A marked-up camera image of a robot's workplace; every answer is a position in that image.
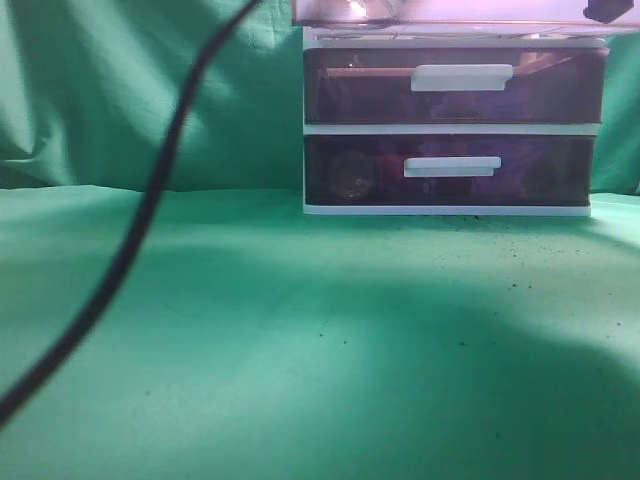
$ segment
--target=wrinkled green fabric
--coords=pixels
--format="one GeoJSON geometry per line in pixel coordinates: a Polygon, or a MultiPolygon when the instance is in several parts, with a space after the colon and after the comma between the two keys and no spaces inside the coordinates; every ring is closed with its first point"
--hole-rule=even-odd
{"type": "MultiPolygon", "coordinates": [[[[139,189],[198,47],[238,0],[0,0],[0,186],[139,189]]],[[[266,0],[219,57],[172,188],[300,188],[300,31],[266,0]]],[[[593,186],[640,179],[640,38],[612,42],[593,186]]]]}

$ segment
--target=green cloth surface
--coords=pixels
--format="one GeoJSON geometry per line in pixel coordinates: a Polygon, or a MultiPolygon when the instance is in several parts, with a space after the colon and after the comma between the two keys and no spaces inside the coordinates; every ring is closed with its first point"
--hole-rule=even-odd
{"type": "MultiPolygon", "coordinates": [[[[0,186],[141,189],[195,52],[238,0],[0,0],[0,186]]],[[[301,187],[301,32],[266,0],[216,61],[172,189],[301,187]]],[[[640,181],[640,37],[611,42],[595,191],[640,181]]]]}
{"type": "MultiPolygon", "coordinates": [[[[0,192],[0,388],[139,194],[0,192]]],[[[640,198],[591,219],[169,193],[122,294],[0,436],[7,480],[640,477],[640,198]]]]}

